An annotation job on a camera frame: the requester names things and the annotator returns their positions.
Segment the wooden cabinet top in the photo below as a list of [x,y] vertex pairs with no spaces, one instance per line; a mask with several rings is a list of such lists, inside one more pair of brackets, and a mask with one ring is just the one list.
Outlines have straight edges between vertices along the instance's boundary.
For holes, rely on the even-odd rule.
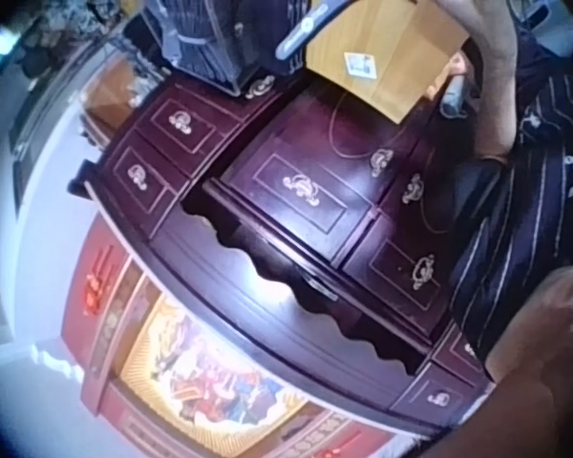
[[[392,183],[401,182],[396,178],[404,161],[418,155],[415,148],[433,107],[395,126],[342,94],[327,82],[310,86],[304,76],[278,82],[258,97],[233,100],[197,81],[173,78],[119,128],[98,164],[83,165],[76,180],[143,274],[250,360],[322,406],[374,425],[431,434],[457,418],[479,392],[471,371],[460,374],[456,359],[435,351],[440,339],[452,343],[455,336],[443,337],[445,310],[433,305],[432,269],[409,261],[394,264],[387,257],[390,261],[376,268],[384,280],[369,281],[356,264],[363,262],[361,253],[382,242],[382,221],[394,224],[394,205],[385,201]],[[333,159],[331,142],[354,157]],[[276,144],[272,155],[266,145]],[[383,147],[398,160],[373,161]],[[288,170],[264,176],[263,167],[251,161]],[[348,173],[361,177],[360,186],[349,191],[352,199],[341,188],[349,185]],[[386,186],[377,184],[383,177],[392,177]],[[248,179],[261,183],[259,189],[249,192]],[[226,200],[206,192],[210,182],[225,188]],[[314,195],[314,186],[325,195]],[[326,245],[317,244],[308,229],[289,226],[292,219],[276,210],[280,207],[270,203],[264,209],[268,200],[262,190],[300,216],[308,211],[309,223],[320,232],[338,229]],[[347,214],[348,227],[315,219],[320,202],[315,205],[314,199],[326,200],[329,193]],[[219,219],[213,219],[215,211]],[[213,216],[194,215],[205,212]],[[259,246],[271,245],[301,287],[268,275],[253,248],[233,244],[238,227],[251,230]],[[393,294],[387,279],[406,273],[409,280],[397,286],[413,288],[415,303],[405,294],[397,304],[376,297],[385,290]],[[323,311],[313,309],[316,300]],[[346,315],[338,310],[342,305]],[[399,315],[398,307],[420,311],[415,316],[403,308]],[[352,319],[338,318],[343,316],[354,317],[355,326]],[[358,317],[377,321],[379,330],[357,327]],[[381,348],[382,342],[390,348]],[[419,394],[417,385],[429,392]],[[89,393],[95,399],[101,395]]]

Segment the white label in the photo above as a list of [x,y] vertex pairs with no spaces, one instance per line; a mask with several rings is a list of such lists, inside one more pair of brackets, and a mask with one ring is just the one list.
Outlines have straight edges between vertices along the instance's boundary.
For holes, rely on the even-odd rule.
[[346,68],[350,76],[360,76],[361,78],[377,79],[375,71],[375,59],[371,54],[360,54],[358,52],[344,52]]

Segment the black striped shirt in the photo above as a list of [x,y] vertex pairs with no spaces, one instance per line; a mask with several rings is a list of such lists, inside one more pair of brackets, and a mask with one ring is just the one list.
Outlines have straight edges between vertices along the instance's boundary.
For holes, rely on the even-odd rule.
[[508,167],[474,159],[455,183],[450,306],[485,361],[540,282],[573,264],[573,71],[542,81]]

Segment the brass drawer pull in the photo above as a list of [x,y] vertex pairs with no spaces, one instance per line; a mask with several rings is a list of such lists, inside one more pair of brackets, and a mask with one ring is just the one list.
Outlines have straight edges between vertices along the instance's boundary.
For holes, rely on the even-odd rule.
[[374,178],[378,178],[382,175],[384,169],[386,169],[393,160],[394,151],[393,150],[385,150],[383,148],[379,149],[370,159],[371,165],[371,176]]
[[294,191],[295,196],[303,198],[312,207],[318,207],[321,203],[318,198],[318,184],[303,174],[297,174],[294,177],[284,177],[283,185],[288,190]]
[[142,192],[146,191],[146,171],[140,164],[135,164],[127,171],[128,177],[137,185],[138,189]]

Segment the dresser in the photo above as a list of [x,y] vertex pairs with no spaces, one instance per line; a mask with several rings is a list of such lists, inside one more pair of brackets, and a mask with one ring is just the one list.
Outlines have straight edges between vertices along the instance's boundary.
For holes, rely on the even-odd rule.
[[[137,363],[156,351],[140,335],[165,298],[165,313],[339,418],[423,435],[457,421],[488,385],[443,287],[437,190],[466,127],[428,101],[396,125],[311,73],[261,77],[238,99],[173,75],[74,178],[128,257],[81,360],[85,405],[102,413],[120,396],[147,412],[147,429],[190,439],[148,398],[169,358]],[[145,281],[152,293],[136,311],[136,293],[119,291]],[[213,450],[192,456],[246,456]]]

